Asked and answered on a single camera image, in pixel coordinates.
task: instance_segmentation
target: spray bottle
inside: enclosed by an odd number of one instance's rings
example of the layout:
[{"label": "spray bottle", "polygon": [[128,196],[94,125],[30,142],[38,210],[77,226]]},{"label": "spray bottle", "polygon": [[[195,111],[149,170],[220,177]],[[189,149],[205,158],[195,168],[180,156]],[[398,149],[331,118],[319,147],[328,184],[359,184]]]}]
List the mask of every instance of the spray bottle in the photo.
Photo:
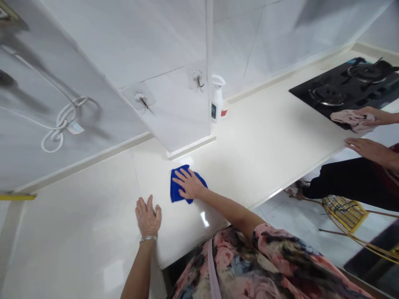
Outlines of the spray bottle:
[{"label": "spray bottle", "polygon": [[223,108],[222,86],[226,85],[226,81],[219,75],[212,75],[211,82],[215,85],[215,93],[212,99],[212,122],[218,123],[221,118]]}]

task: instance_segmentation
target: gas stove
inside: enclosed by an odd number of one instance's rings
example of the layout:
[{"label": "gas stove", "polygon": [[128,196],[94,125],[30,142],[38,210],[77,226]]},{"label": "gas stove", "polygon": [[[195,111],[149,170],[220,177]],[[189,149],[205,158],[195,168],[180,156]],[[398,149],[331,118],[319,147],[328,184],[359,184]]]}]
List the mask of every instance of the gas stove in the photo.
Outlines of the gas stove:
[{"label": "gas stove", "polygon": [[[371,106],[381,109],[399,98],[399,67],[380,58],[376,63],[357,57],[290,92],[328,119],[331,113]],[[334,122],[348,130],[350,125]]]}]

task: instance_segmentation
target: silver bracelet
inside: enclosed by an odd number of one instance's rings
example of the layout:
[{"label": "silver bracelet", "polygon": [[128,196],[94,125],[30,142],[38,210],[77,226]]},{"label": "silver bracelet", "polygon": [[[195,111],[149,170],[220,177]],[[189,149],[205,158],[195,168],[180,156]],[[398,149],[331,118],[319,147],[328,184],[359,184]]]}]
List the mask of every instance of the silver bracelet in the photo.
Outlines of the silver bracelet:
[{"label": "silver bracelet", "polygon": [[140,243],[143,242],[143,241],[147,241],[147,240],[156,241],[157,240],[157,236],[148,236],[148,237],[145,237],[145,238],[141,238]]}]

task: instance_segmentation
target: hand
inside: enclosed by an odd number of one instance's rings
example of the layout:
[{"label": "hand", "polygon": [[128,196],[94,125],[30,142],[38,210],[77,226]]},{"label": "hand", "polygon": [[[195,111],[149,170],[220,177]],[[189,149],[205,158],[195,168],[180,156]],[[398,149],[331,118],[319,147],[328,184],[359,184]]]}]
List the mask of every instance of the hand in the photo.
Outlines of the hand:
[{"label": "hand", "polygon": [[354,112],[354,114],[358,115],[366,113],[374,115],[375,120],[364,122],[364,125],[390,125],[399,123],[399,113],[389,113],[373,107],[364,107]]},{"label": "hand", "polygon": [[161,208],[159,205],[153,209],[153,196],[150,195],[147,205],[142,197],[137,201],[136,216],[138,220],[138,227],[140,228],[141,236],[143,238],[148,236],[157,236],[158,230],[161,226]]},{"label": "hand", "polygon": [[365,138],[347,138],[345,139],[345,146],[354,150],[362,157],[372,160],[380,165],[384,164],[395,155],[395,152],[382,145]]},{"label": "hand", "polygon": [[188,172],[185,171],[183,168],[180,168],[180,171],[183,173],[181,174],[178,171],[175,171],[177,178],[173,178],[172,180],[179,184],[181,187],[184,188],[185,192],[182,189],[179,189],[179,194],[181,197],[185,199],[197,199],[200,197],[201,191],[206,189],[205,186],[201,183],[200,179],[197,178],[195,173],[189,168]]}]

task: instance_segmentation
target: baseboard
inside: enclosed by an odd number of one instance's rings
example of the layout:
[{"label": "baseboard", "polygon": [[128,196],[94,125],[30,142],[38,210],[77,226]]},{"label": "baseboard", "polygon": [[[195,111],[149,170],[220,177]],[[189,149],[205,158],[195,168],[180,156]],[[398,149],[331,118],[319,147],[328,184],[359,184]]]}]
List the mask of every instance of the baseboard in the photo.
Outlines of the baseboard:
[{"label": "baseboard", "polygon": [[197,142],[194,142],[186,147],[181,148],[180,150],[177,150],[172,153],[167,152],[166,156],[168,157],[169,160],[175,160],[175,159],[181,157],[182,155],[192,152],[193,150],[203,147],[204,145],[207,145],[208,143],[211,143],[212,141],[215,141],[215,140],[216,140],[216,135],[211,134],[205,138],[198,140]]},{"label": "baseboard", "polygon": [[[226,100],[227,100],[230,104],[235,103],[235,102],[238,102],[239,100],[242,100],[242,99],[244,99],[244,98],[247,98],[247,97],[249,97],[250,95],[252,95],[252,94],[254,94],[254,93],[257,93],[257,92],[259,92],[259,91],[261,91],[261,90],[263,90],[263,89],[265,89],[265,88],[268,88],[268,87],[270,87],[270,86],[272,86],[272,85],[274,85],[274,84],[277,84],[278,82],[281,82],[281,81],[283,81],[283,80],[289,78],[290,76],[292,76],[292,75],[293,75],[297,70],[299,70],[299,69],[303,69],[303,68],[305,68],[305,67],[309,67],[309,66],[318,64],[318,63],[320,63],[320,62],[323,62],[323,61],[325,61],[325,60],[327,60],[327,59],[329,59],[329,58],[331,58],[331,57],[337,56],[337,55],[340,54],[340,53],[343,53],[343,52],[346,52],[346,51],[351,50],[352,47],[353,47],[353,43],[350,43],[350,44],[344,45],[344,46],[342,46],[342,47],[340,47],[340,48],[338,48],[338,49],[326,51],[326,52],[322,55],[321,58],[315,58],[315,60],[312,60],[312,61],[309,61],[309,62],[303,63],[303,64],[301,64],[301,63],[300,63],[301,60],[299,60],[299,61],[295,62],[295,64],[297,64],[297,65],[296,65],[295,67],[293,67],[291,70],[289,70],[289,71],[287,71],[287,72],[284,72],[284,73],[282,73],[282,74],[279,74],[279,75],[277,75],[277,76],[274,76],[274,77],[272,77],[272,78],[266,80],[265,82],[263,82],[263,83],[261,83],[261,84],[255,86],[255,87],[250,87],[250,88],[248,88],[248,90],[246,90],[246,91],[244,91],[244,92],[241,92],[241,93],[239,93],[239,94],[237,94],[237,95],[231,96],[231,97],[227,98]],[[320,53],[316,53],[316,54],[314,54],[314,55],[312,55],[312,56],[318,57],[319,55],[320,55]]]},{"label": "baseboard", "polygon": [[150,140],[152,138],[154,138],[154,136],[152,134],[150,134],[148,132],[144,133],[144,134],[140,135],[139,137],[135,137],[134,139],[128,140],[128,141],[118,144],[114,147],[106,149],[105,151],[102,151],[97,155],[91,156],[85,160],[82,160],[78,163],[68,166],[67,168],[61,169],[55,173],[45,176],[44,178],[41,178],[37,181],[29,183],[20,188],[17,188],[14,190],[14,192],[18,192],[18,193],[19,192],[20,193],[35,192],[38,189],[41,189],[45,186],[55,183],[63,178],[66,178],[67,176],[70,176],[71,174],[77,173],[89,166],[99,163],[105,159],[108,159],[116,154],[119,154],[125,150],[128,150],[128,149],[130,149],[136,145],[139,145],[140,143],[143,143],[147,140]]},{"label": "baseboard", "polygon": [[375,47],[373,45],[366,43],[357,42],[353,45],[351,50],[363,53],[365,55],[374,57],[376,59],[379,59],[382,56],[384,60],[389,61],[394,66],[399,65],[399,53],[387,49]]},{"label": "baseboard", "polygon": [[365,290],[367,293],[372,295],[376,299],[394,299],[392,296],[384,293],[383,291],[380,291],[376,287],[368,284],[367,282],[357,278],[356,276],[350,274],[347,272],[345,269],[340,268],[340,271],[355,285],[357,285],[359,288]]}]

